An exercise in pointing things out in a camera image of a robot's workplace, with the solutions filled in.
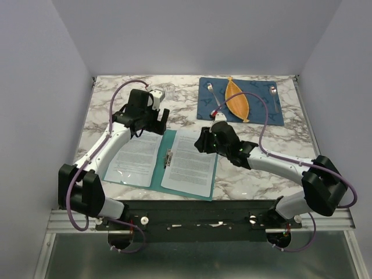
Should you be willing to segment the white printed paper files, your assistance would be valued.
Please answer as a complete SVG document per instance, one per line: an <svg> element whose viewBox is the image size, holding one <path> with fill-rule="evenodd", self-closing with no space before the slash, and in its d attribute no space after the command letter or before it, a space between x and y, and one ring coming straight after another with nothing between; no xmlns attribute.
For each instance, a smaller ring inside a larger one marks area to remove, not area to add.
<svg viewBox="0 0 372 279"><path fill-rule="evenodd" d="M177 130L161 187L210 201L213 196L217 155L200 153L194 146L200 133Z"/></svg>

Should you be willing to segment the silver folder clip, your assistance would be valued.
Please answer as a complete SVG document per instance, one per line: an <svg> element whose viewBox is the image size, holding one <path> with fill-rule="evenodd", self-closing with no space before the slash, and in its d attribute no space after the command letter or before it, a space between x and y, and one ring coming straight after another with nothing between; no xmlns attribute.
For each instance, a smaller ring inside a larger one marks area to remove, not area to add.
<svg viewBox="0 0 372 279"><path fill-rule="evenodd" d="M171 149L168 149L166 151L166 155L164 157L164 169L166 169L167 167L170 166L171 160L172 160L172 156L173 156L173 153L172 153Z"/></svg>

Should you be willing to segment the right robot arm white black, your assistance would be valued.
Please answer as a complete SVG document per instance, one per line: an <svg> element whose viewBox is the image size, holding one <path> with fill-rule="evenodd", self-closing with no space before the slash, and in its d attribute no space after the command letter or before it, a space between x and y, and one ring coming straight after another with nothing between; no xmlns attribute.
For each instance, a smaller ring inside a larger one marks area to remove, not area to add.
<svg viewBox="0 0 372 279"><path fill-rule="evenodd" d="M332 216L349 188L329 158L284 158L278 153L263 152L257 143L241 141L225 121L202 128L194 146L200 153L224 156L234 166L266 171L302 186L300 192L277 198L264 214L275 228L300 214Z"/></svg>

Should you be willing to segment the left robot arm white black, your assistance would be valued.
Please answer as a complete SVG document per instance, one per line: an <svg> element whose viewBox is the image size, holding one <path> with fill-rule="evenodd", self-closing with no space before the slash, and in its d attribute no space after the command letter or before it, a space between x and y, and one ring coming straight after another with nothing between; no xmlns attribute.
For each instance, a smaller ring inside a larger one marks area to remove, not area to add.
<svg viewBox="0 0 372 279"><path fill-rule="evenodd" d="M105 195L101 178L115 154L140 131L164 134L170 112L160 109L164 98L161 90L131 90L127 104L110 114L109 124L94 146L74 164L59 169L60 207L89 217L109 218L117 230L128 225L124 203Z"/></svg>

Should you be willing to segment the teal green folder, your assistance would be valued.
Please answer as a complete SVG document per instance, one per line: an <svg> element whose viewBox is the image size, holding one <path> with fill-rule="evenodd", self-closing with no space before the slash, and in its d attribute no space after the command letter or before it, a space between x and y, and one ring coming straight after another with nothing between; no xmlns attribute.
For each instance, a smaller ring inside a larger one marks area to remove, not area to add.
<svg viewBox="0 0 372 279"><path fill-rule="evenodd" d="M158 156L157 156L157 161L155 165L155 169L153 171L153 176L151 180L151 185L148 188L145 187L137 187L137 188L143 188L143 189L149 189L153 190L156 192L162 192L162 193L167 193L167 194L172 194L172 195L179 195L179 196L184 196L187 198L194 198L191 195L186 195L186 194L179 194L178 192L172 191L172 190L166 190L161 187L161 182L163 180L163 175L164 175L164 157L166 155L166 151L168 149L171 149L174 141L174 137L176 134L176 130L167 130L164 135L162 136L162 141L160 143L159 151L158 151Z"/></svg>

